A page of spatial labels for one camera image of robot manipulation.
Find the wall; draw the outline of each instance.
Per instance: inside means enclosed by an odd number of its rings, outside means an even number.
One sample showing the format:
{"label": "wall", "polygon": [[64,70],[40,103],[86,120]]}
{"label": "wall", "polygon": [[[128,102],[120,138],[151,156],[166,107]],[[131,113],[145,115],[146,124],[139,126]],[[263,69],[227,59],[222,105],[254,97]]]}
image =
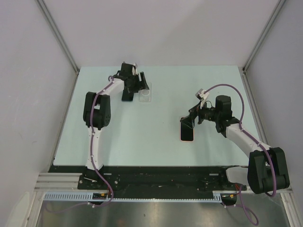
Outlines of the wall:
{"label": "wall", "polygon": [[33,0],[0,3],[0,226],[50,161],[76,78]]}
{"label": "wall", "polygon": [[243,66],[278,0],[45,2],[80,66]]}
{"label": "wall", "polygon": [[303,210],[303,1],[288,1],[248,70],[272,146],[284,149],[291,185]]}

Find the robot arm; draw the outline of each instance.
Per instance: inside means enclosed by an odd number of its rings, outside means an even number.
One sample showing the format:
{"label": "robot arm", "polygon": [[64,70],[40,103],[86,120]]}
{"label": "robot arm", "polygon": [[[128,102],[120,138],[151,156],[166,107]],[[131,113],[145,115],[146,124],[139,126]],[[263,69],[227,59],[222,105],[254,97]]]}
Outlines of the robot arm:
{"label": "robot arm", "polygon": [[240,129],[240,121],[232,116],[232,102],[228,96],[217,96],[215,107],[207,107],[208,93],[200,90],[196,97],[200,99],[199,104],[189,110],[187,117],[181,118],[182,128],[188,130],[195,126],[195,118],[198,117],[198,124],[204,120],[215,122],[218,133],[234,142],[249,158],[248,167],[235,166],[226,170],[228,180],[232,183],[249,185],[255,194],[269,192],[273,190],[273,176],[265,152],[269,153],[276,178],[276,188],[283,189],[289,187],[289,177],[284,151],[281,148],[272,148],[260,142],[257,144],[252,137]]}
{"label": "robot arm", "polygon": [[[137,93],[139,90],[149,89],[144,73],[141,72],[139,75],[135,64],[122,63],[121,70],[108,79],[109,84],[103,90],[98,93],[88,92],[85,98],[83,120],[89,130],[89,141],[92,141],[89,143],[86,167],[91,170],[94,170],[92,156],[96,169],[99,170],[103,166],[102,139],[104,127],[108,126],[111,118],[110,97],[123,91],[122,101],[131,102],[134,93]],[[92,129],[90,118],[93,105]]]}

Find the shiny floor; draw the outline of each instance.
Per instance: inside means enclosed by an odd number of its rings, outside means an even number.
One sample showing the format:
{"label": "shiny floor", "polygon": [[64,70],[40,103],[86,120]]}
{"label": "shiny floor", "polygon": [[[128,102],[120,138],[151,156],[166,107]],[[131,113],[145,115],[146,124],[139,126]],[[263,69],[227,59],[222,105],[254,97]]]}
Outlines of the shiny floor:
{"label": "shiny floor", "polygon": [[[245,205],[259,218],[259,227],[289,227],[280,195],[243,195]],[[107,207],[82,205],[53,214],[76,202],[44,202],[36,227],[251,227],[242,208],[219,203],[113,202]]]}

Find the phone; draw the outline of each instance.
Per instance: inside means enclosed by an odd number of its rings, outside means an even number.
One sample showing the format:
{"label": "phone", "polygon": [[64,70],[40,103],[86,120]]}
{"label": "phone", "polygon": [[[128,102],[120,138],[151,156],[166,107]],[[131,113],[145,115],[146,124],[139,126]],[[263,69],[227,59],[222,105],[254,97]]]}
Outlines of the phone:
{"label": "phone", "polygon": [[194,129],[180,123],[180,140],[188,142],[194,141]]}

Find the white table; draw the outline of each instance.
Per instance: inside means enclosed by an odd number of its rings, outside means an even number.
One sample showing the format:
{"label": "white table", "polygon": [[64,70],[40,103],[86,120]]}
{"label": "white table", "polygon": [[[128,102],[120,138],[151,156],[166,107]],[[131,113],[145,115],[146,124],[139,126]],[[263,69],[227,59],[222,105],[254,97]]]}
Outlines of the white table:
{"label": "white table", "polygon": [[[108,83],[117,67],[82,67],[71,100],[67,119],[53,164],[84,166],[88,156],[88,129],[83,121],[87,92],[98,92]],[[256,137],[257,130],[237,66],[165,66],[140,67],[152,83],[150,103],[121,101],[122,94],[111,97],[112,118],[106,127],[105,165],[112,166],[216,166],[247,165],[248,158],[227,138],[217,133],[214,122],[195,127],[193,142],[180,141],[180,118],[198,103],[195,93],[219,84],[234,85],[245,101],[245,127]],[[211,91],[215,105],[218,95],[232,98],[232,110],[238,119],[241,102],[229,87]]]}

